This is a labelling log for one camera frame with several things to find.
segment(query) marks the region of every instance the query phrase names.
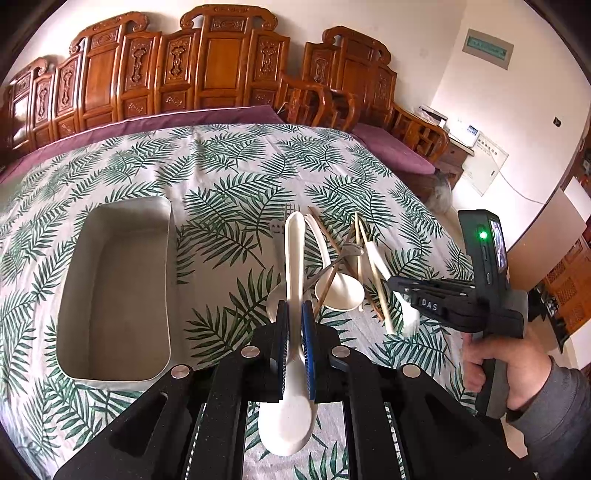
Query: white spoon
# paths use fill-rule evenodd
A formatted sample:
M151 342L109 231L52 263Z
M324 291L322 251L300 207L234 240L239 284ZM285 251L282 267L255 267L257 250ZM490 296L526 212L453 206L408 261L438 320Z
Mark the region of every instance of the white spoon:
M304 237L306 224L300 212L285 222L285 279L290 337L285 366L285 390L279 403L261 402L259 435L267 450L288 456L302 450L316 423L316 404L308 398L306 366L301 345L301 304L304 288Z

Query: small screen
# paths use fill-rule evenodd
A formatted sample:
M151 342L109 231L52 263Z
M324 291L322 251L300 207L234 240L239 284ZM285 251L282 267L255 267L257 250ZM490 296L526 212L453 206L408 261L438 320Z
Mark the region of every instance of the small screen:
M496 266L499 268L499 272L502 272L507 267L507 252L505 251L505 240L503 239L501 224L491 220L491 231L495 242Z

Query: wooden furniture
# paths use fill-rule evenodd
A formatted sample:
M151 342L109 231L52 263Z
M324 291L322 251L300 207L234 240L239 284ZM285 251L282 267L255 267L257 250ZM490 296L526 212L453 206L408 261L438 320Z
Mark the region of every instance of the wooden furniture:
M203 17L199 28L196 17ZM15 75L2 110L2 150L10 153L3 156L127 118L192 109L284 105L287 121L330 123L330 90L282 73L290 39L274 31L269 10L202 5L171 34L149 31L148 22L127 12L95 23L54 68L37 59ZM310 109L305 102L312 101Z
M306 43L301 77L329 87L342 118L353 117L350 99L356 96L359 122L388 130L434 163L448 146L447 132L394 102L397 74L388 67L391 60L387 47L375 38L332 27L323 32L322 43Z
M507 252L511 287L530 291L548 275L586 228L585 221L557 189L525 233Z
M306 43L302 79L344 97L356 95L359 120L382 127L392 117L396 72L388 67L391 60L378 40L347 27L332 27L323 32L322 43Z
M584 237L544 277L544 284L571 335L591 319L591 248Z
M447 148L443 151L441 156L433 162L435 168L446 176L452 189L456 186L457 181L464 173L462 165L464 165L468 155L474 155L474 151L463 145L460 146L458 142L450 138Z

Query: purple cushion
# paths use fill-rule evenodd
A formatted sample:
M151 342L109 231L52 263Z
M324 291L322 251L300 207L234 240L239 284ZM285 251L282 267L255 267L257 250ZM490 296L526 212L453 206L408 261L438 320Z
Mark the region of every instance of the purple cushion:
M212 108L190 110L188 112L161 113L153 116L138 116L114 124L101 125L41 147L10 164L4 171L0 172L0 183L15 176L24 175L35 165L48 158L120 135L149 132L160 128L186 127L188 125L282 123L284 121L279 118L271 105Z
M432 175L435 167L427 159L412 151L386 130L367 124L355 125L352 134L360 138L366 148L390 170Z

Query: wooden armrest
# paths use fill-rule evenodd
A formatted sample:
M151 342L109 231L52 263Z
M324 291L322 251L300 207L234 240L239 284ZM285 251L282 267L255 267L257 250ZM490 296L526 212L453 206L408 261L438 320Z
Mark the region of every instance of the wooden armrest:
M390 106L388 118L387 125L392 122L391 135L431 163L437 161L449 145L449 137L443 128L406 111L394 102Z
M342 97L347 101L347 115L345 116L345 121L340 129L344 132L350 132L353 130L353 127L357 125L359 117L361 116L362 105L359 96L354 93L345 92L344 90L335 89L331 89L330 93L333 96L334 106L331 128L337 128L336 122L340 117L340 112L338 111L340 105L338 105L337 100L339 97Z
M332 113L333 100L328 87L282 73L274 106L276 111L285 108L288 123L318 127Z

